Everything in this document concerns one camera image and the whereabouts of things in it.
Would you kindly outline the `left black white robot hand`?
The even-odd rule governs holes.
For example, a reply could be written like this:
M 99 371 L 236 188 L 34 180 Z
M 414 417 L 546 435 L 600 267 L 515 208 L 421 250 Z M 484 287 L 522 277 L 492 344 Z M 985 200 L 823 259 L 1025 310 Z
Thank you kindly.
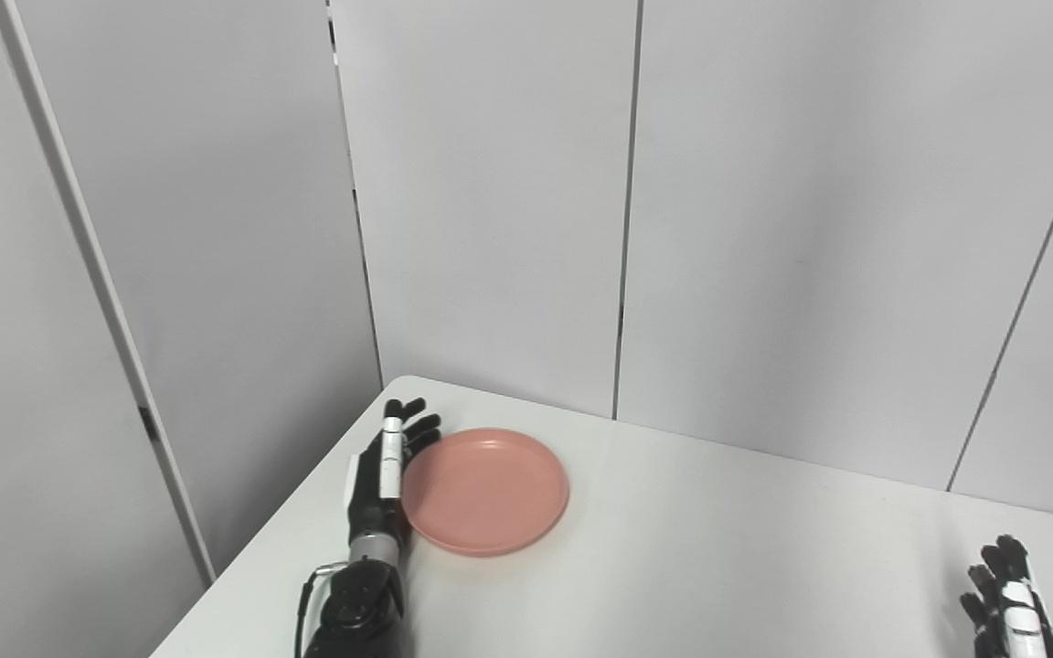
M 356 479 L 347 500 L 347 542 L 388 535 L 406 549 L 410 524 L 400 501 L 408 466 L 441 439 L 441 417 L 423 415 L 426 400 L 386 401 L 383 421 L 367 448 L 356 455 Z

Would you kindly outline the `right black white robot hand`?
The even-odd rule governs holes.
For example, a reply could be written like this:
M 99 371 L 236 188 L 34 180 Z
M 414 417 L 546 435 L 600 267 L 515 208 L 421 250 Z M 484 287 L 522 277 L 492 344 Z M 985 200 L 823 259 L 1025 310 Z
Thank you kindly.
M 960 604 L 974 629 L 974 657 L 1053 657 L 1053 624 L 1024 542 L 999 535 L 968 569 L 973 591 Z

